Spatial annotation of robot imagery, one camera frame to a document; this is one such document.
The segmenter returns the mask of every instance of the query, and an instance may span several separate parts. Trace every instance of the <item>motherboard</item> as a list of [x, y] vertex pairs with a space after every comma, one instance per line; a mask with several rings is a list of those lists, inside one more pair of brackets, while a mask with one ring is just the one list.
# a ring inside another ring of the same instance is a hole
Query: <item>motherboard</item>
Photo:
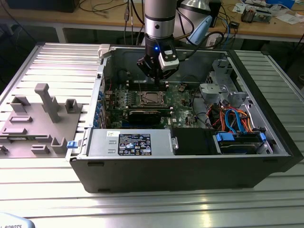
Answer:
[[106, 127], [111, 129], [196, 128], [192, 89], [187, 84], [118, 85], [105, 92]]

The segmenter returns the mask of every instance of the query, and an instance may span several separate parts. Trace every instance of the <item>wooden workbench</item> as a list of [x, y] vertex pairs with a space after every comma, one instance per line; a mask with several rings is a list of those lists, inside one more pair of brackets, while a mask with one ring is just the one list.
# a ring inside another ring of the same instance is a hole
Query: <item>wooden workbench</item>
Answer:
[[[93, 4], [106, 2], [105, 0], [92, 0]], [[241, 22], [239, 13], [233, 13], [233, 5], [238, 0], [223, 0], [226, 13], [231, 17], [231, 20], [240, 23], [237, 32], [237, 38], [265, 39], [278, 41], [294, 41], [296, 42], [304, 32], [304, 23], [290, 25], [282, 22], [277, 18], [272, 18], [269, 24], [254, 22], [251, 24]], [[109, 8], [118, 4], [122, 4], [123, 0], [114, 0], [110, 4], [100, 6], [99, 9]], [[80, 28], [80, 29], [105, 29], [105, 30], [123, 30], [124, 28], [124, 11], [125, 5], [108, 10], [107, 18], [97, 15], [92, 12], [86, 12], [77, 8], [74, 13], [62, 13], [55, 11], [40, 11], [40, 10], [25, 10], [25, 9], [6, 9], [12, 16], [21, 24], [55, 27], [59, 40], [64, 42], [64, 33], [62, 28]], [[135, 4], [139, 15], [142, 15], [141, 5]], [[82, 4], [82, 7], [91, 10], [90, 1], [87, 0]], [[304, 10], [304, 6], [295, 4], [293, 9]], [[134, 31], [138, 31], [141, 23], [133, 16]], [[0, 24], [13, 22], [7, 13], [0, 7]], [[211, 31], [224, 32], [225, 28], [218, 19], [214, 28]]]

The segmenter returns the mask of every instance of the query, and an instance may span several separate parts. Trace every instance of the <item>small white label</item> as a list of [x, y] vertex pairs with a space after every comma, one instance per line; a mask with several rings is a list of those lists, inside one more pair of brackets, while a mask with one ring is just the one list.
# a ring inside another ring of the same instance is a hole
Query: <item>small white label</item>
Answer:
[[107, 137], [118, 137], [119, 134], [120, 134], [120, 132], [118, 132], [118, 131], [107, 131], [106, 132]]
[[26, 138], [8, 138], [9, 140], [26, 140]]
[[172, 55], [173, 54], [173, 51], [172, 50], [167, 50], [167, 51], [164, 51], [166, 55]]

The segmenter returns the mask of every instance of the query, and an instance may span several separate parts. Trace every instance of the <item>logo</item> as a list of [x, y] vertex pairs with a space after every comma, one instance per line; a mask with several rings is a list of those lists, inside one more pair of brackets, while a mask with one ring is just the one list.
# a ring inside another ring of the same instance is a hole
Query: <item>logo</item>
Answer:
[[134, 148], [134, 143], [133, 143], [133, 142], [129, 143], [129, 144], [127, 145], [127, 148]]

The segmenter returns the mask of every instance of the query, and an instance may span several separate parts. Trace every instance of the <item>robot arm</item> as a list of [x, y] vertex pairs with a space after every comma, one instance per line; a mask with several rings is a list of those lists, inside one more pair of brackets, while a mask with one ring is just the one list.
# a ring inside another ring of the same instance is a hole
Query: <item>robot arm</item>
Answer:
[[145, 56], [137, 61], [137, 66], [155, 84], [170, 77], [179, 67], [172, 35], [176, 4], [176, 0], [145, 1]]

